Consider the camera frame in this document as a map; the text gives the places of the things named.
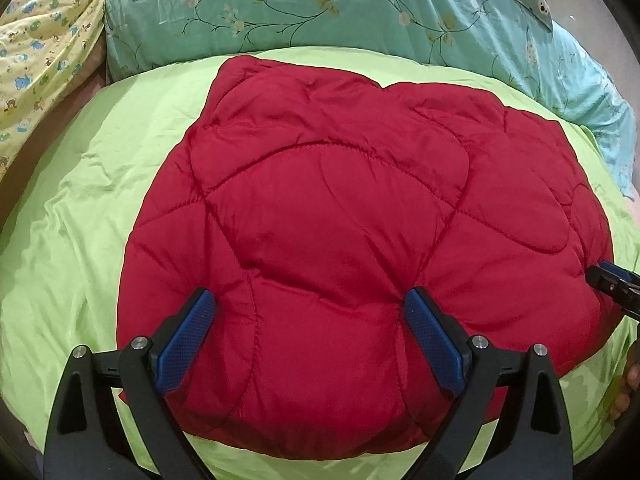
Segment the person's right hand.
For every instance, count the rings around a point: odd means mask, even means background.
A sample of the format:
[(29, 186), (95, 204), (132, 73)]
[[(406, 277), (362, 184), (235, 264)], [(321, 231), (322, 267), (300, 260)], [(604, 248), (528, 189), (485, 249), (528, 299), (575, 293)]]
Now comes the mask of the person's right hand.
[(620, 416), (628, 410), (631, 404), (631, 398), (639, 388), (640, 370), (638, 348), (638, 340), (629, 348), (624, 374), (620, 381), (620, 390), (618, 390), (610, 406), (610, 416), (613, 420), (620, 419)]

